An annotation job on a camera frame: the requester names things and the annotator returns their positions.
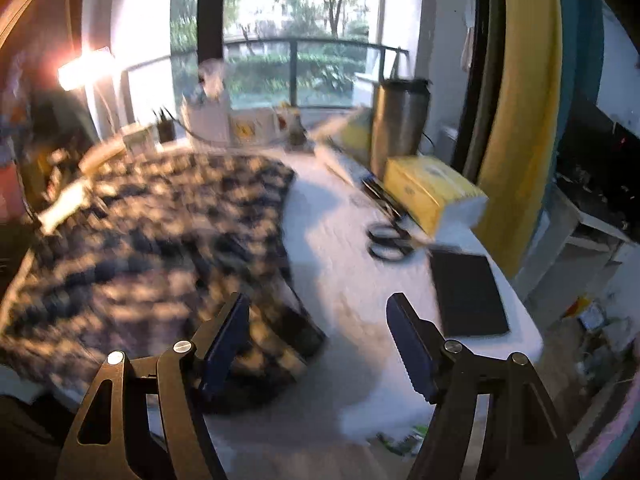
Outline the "plaid checked pants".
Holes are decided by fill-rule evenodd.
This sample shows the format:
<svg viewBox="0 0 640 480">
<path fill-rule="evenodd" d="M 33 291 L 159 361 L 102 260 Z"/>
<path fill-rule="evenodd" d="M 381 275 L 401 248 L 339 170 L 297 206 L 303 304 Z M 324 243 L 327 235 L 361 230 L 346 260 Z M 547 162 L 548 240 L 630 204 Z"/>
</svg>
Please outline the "plaid checked pants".
<svg viewBox="0 0 640 480">
<path fill-rule="evenodd" d="M 295 172 L 262 155 L 121 158 L 32 242 L 4 297 L 1 361 L 84 392 L 114 350 L 156 356 L 248 297 L 248 335 L 213 396 L 257 410 L 295 384 L 326 337 L 294 292 L 282 221 Z"/>
</svg>

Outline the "black notebook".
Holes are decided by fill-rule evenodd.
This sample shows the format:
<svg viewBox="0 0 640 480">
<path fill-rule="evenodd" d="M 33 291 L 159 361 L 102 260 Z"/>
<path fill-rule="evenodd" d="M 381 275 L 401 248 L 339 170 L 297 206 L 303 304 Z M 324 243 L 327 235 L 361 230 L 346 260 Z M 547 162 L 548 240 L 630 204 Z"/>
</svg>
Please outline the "black notebook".
<svg viewBox="0 0 640 480">
<path fill-rule="evenodd" d="M 445 336 L 492 337 L 510 332 L 485 256 L 438 250 L 431 252 L 430 268 Z"/>
</svg>

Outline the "black scissors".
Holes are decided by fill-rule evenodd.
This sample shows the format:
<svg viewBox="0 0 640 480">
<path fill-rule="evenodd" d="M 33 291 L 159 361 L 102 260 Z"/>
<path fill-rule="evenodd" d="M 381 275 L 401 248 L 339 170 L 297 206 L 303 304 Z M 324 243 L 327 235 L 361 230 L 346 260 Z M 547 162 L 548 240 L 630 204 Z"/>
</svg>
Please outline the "black scissors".
<svg viewBox="0 0 640 480">
<path fill-rule="evenodd" d="M 384 221 L 370 223 L 366 233 L 369 240 L 368 254 L 378 261 L 401 262 L 419 249 L 427 248 L 427 242 L 419 240 L 402 226 L 408 218 L 407 209 L 383 188 L 375 177 L 365 178 L 361 189 L 385 214 Z"/>
</svg>

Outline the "yellow tissue pack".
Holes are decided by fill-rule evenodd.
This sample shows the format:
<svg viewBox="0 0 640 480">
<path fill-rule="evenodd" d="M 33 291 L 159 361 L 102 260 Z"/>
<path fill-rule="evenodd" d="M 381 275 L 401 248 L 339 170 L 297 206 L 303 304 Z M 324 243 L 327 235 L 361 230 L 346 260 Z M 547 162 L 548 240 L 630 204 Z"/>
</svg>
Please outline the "yellow tissue pack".
<svg viewBox="0 0 640 480">
<path fill-rule="evenodd" d="M 474 228 L 488 201 L 482 190 L 434 156 L 390 158 L 383 185 L 431 237 L 450 226 Z"/>
</svg>

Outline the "tan round bowl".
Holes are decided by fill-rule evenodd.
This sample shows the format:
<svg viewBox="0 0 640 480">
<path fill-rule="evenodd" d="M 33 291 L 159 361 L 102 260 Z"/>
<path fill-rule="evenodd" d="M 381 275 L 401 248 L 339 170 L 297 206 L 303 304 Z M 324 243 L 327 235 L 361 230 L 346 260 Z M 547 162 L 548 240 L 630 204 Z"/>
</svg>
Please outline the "tan round bowl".
<svg viewBox="0 0 640 480">
<path fill-rule="evenodd" d="M 103 164 L 126 151 L 125 143 L 120 136 L 113 136 L 105 142 L 93 145 L 78 162 L 80 172 L 89 177 Z"/>
</svg>

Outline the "green white milk carton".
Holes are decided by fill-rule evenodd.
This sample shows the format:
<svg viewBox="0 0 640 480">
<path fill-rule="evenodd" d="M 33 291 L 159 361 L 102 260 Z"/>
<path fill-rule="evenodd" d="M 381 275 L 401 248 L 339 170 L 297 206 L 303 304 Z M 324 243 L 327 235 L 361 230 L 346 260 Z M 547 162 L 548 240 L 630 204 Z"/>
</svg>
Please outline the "green white milk carton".
<svg viewBox="0 0 640 480">
<path fill-rule="evenodd" d="M 151 126 L 134 122 L 122 127 L 120 132 L 122 133 L 122 142 L 124 142 L 130 156 L 136 157 L 155 152 L 155 140 Z"/>
</svg>

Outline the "black power adapter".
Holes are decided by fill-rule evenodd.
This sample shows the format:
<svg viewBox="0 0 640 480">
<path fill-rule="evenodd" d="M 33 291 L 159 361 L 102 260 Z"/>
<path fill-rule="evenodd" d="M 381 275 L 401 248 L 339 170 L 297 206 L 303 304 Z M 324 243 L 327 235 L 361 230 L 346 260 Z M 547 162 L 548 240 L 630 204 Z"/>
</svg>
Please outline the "black power adapter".
<svg viewBox="0 0 640 480">
<path fill-rule="evenodd" d="M 156 113 L 156 128 L 160 144 L 174 142 L 176 140 L 175 121 L 168 110 L 161 108 Z"/>
</svg>

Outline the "white lotion tube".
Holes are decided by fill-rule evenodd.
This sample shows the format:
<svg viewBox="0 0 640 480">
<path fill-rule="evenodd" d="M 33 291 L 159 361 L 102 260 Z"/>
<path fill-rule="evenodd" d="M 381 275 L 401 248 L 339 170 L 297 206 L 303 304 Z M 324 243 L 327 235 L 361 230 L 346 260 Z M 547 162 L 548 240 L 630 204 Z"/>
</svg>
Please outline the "white lotion tube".
<svg viewBox="0 0 640 480">
<path fill-rule="evenodd" d="M 326 168 L 354 188 L 359 188 L 364 180 L 372 177 L 366 167 L 330 144 L 317 144 L 314 154 Z"/>
</svg>

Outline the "white plastic basket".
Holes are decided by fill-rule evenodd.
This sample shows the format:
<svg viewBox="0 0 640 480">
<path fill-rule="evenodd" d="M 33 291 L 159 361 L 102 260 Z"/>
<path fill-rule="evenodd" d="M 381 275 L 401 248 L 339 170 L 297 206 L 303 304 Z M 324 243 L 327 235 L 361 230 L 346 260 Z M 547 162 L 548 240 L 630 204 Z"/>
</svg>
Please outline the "white plastic basket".
<svg viewBox="0 0 640 480">
<path fill-rule="evenodd" d="M 216 148 L 228 148 L 231 144 L 228 94 L 217 99 L 203 96 L 201 99 L 182 99 L 181 117 L 186 133 L 195 141 Z"/>
</svg>

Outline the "white bear mug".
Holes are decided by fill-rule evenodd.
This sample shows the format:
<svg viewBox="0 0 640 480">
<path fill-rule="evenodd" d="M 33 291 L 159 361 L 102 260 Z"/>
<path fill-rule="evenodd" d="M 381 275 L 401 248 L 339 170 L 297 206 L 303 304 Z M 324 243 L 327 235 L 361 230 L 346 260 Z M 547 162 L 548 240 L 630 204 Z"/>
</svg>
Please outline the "white bear mug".
<svg viewBox="0 0 640 480">
<path fill-rule="evenodd" d="M 232 110 L 230 128 L 236 144 L 266 145 L 277 140 L 279 134 L 277 114 L 272 107 Z"/>
</svg>

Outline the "yellow cartoon bag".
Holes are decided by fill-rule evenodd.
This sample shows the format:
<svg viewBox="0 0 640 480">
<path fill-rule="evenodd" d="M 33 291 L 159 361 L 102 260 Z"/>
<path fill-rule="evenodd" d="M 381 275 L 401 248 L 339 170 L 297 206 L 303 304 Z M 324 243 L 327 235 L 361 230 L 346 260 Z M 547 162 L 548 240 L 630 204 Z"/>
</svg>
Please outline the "yellow cartoon bag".
<svg viewBox="0 0 640 480">
<path fill-rule="evenodd" d="M 333 115 L 314 128 L 316 142 L 329 143 L 363 166 L 370 165 L 372 110 L 357 107 L 345 114 Z"/>
</svg>

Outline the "steel thermos cup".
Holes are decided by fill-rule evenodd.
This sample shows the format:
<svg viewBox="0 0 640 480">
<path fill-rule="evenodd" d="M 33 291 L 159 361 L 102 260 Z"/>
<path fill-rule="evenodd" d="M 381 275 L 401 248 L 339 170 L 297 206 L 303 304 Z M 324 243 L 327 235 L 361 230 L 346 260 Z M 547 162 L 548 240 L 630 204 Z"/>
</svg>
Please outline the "steel thermos cup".
<svg viewBox="0 0 640 480">
<path fill-rule="evenodd" d="M 424 78 L 385 79 L 378 87 L 371 133 L 370 167 L 384 179 L 393 157 L 418 152 L 431 102 L 431 81 Z"/>
</svg>

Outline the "lit desk lamp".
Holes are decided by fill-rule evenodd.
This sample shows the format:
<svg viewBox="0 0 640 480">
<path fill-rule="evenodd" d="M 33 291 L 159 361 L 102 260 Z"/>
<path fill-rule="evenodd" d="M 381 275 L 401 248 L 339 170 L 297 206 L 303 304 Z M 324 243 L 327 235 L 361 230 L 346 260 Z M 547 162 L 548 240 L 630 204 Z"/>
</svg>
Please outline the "lit desk lamp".
<svg viewBox="0 0 640 480">
<path fill-rule="evenodd" d="M 119 72 L 109 48 L 86 51 L 58 69 L 58 83 L 65 91 L 91 86 Z"/>
</svg>

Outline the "black balcony railing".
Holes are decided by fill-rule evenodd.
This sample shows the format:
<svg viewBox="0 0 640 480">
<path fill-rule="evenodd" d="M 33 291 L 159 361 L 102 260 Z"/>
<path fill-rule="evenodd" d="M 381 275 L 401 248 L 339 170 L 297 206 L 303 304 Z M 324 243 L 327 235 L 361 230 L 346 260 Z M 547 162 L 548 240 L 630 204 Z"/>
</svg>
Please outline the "black balcony railing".
<svg viewBox="0 0 640 480">
<path fill-rule="evenodd" d="M 348 110 L 373 102 L 378 84 L 400 72 L 409 52 L 400 47 L 334 37 L 271 37 L 228 41 L 226 86 L 231 105 L 286 103 L 302 110 Z M 122 105 L 143 115 L 178 110 L 198 84 L 198 50 L 184 47 L 125 67 Z"/>
</svg>

